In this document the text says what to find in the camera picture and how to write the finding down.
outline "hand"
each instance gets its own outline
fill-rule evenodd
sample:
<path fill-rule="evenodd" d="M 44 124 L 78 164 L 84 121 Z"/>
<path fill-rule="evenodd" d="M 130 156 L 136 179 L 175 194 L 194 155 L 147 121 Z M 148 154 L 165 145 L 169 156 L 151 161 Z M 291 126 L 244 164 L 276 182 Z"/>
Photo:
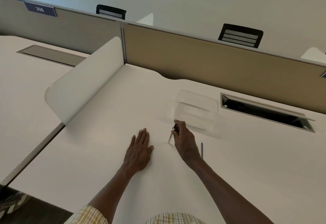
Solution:
<path fill-rule="evenodd" d="M 136 138 L 132 136 L 131 143 L 124 157 L 123 167 L 125 167 L 131 175 L 143 170 L 149 160 L 154 146 L 148 147 L 149 133 L 146 132 L 146 128 L 140 130 Z"/>
<path fill-rule="evenodd" d="M 193 162 L 201 159 L 195 136 L 187 129 L 184 121 L 174 120 L 174 122 L 179 126 L 179 133 L 175 130 L 171 131 L 174 136 L 174 145 L 182 160 L 191 166 Z"/>

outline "plaid shirt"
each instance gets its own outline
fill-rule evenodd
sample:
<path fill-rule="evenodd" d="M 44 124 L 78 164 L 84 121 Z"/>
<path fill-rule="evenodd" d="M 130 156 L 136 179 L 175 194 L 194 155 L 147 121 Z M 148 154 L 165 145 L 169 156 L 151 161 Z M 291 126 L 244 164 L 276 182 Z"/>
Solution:
<path fill-rule="evenodd" d="M 97 209 L 84 206 L 73 214 L 65 224 L 108 224 L 108 221 Z M 145 224 L 205 224 L 191 214 L 163 213 L 150 218 Z"/>

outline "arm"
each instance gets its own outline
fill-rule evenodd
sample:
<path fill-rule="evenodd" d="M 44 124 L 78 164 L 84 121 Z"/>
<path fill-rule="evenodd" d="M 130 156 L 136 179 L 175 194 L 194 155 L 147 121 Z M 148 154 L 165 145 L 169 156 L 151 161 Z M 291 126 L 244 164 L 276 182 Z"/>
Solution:
<path fill-rule="evenodd" d="M 247 201 L 227 182 L 218 176 L 201 158 L 195 142 L 195 136 L 186 128 L 183 121 L 174 121 L 179 125 L 179 133 L 172 131 L 175 147 L 184 162 L 198 175 L 226 224 L 273 224 L 259 209 Z"/>
<path fill-rule="evenodd" d="M 143 170 L 150 158 L 154 146 L 148 147 L 149 133 L 140 130 L 137 138 L 132 137 L 121 168 L 111 181 L 90 201 L 89 205 L 101 212 L 111 224 L 118 203 L 133 175 Z"/>

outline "desk surface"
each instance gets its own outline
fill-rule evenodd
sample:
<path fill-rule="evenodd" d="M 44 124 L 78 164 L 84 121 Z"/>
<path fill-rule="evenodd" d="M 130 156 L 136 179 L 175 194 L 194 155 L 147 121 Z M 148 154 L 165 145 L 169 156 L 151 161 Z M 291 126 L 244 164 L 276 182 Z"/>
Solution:
<path fill-rule="evenodd" d="M 63 125 L 44 100 L 45 90 L 71 67 L 16 53 L 31 45 L 0 36 L 0 184 L 6 185 Z"/>
<path fill-rule="evenodd" d="M 326 218 L 326 116 L 125 65 L 10 184 L 76 211 L 112 178 L 133 134 L 146 127 L 155 146 L 148 167 L 130 181 L 113 223 L 142 223 L 161 212 L 186 212 L 223 223 L 198 177 L 167 143 L 179 90 L 220 92 L 304 113 L 316 133 L 219 109 L 217 138 L 194 132 L 204 160 L 275 223 Z"/>

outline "clear plastic container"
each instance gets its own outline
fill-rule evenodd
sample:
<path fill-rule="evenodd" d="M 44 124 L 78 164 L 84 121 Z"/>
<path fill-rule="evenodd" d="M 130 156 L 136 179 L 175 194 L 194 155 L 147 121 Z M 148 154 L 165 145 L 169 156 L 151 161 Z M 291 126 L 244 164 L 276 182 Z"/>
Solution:
<path fill-rule="evenodd" d="M 218 115 L 216 99 L 180 90 L 174 105 L 174 119 L 200 129 L 210 129 Z"/>

